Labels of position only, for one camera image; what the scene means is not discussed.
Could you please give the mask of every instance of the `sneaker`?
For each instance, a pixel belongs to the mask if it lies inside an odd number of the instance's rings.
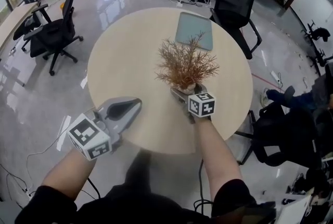
[[[260,103],[262,108],[266,107],[268,105],[268,102],[270,101],[266,94],[268,90],[269,90],[268,88],[265,88],[262,94],[260,95]]]

